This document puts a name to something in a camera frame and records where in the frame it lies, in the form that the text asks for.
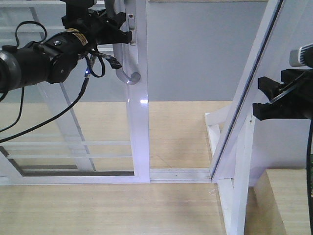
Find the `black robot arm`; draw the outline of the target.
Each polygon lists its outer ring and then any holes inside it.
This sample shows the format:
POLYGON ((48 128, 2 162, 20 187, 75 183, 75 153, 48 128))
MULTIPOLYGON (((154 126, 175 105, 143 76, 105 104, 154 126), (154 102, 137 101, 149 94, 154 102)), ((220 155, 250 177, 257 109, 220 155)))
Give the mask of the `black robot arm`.
POLYGON ((67 0, 66 14, 62 17, 64 31, 31 41, 24 47, 5 45, 0 51, 0 92, 36 85, 64 82, 82 58, 86 60, 87 72, 92 70, 95 58, 101 65, 107 60, 113 69, 122 66, 112 56, 100 53, 98 45, 128 44, 130 31, 121 31, 126 21, 124 12, 116 13, 112 0, 105 9, 92 10, 94 0, 67 0))

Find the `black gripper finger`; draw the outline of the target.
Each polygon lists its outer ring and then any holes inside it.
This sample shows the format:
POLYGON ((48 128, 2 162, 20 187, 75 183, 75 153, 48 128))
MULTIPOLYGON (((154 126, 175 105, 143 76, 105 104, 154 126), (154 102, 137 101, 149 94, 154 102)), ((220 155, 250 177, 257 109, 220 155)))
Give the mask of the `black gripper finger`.
POLYGON ((313 118, 313 80, 308 76, 286 85, 261 77, 258 88, 266 95, 268 102, 252 104, 253 115, 257 119, 313 118))

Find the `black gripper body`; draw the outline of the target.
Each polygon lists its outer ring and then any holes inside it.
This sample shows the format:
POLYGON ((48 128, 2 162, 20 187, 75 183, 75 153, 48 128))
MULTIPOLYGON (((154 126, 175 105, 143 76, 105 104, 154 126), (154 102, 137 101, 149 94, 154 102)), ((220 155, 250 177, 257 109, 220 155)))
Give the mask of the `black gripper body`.
POLYGON ((130 31, 121 30, 126 13, 116 12, 115 1, 104 1, 105 8, 92 10, 95 0, 65 0, 64 28, 83 41, 83 45, 128 44, 133 39, 130 31))

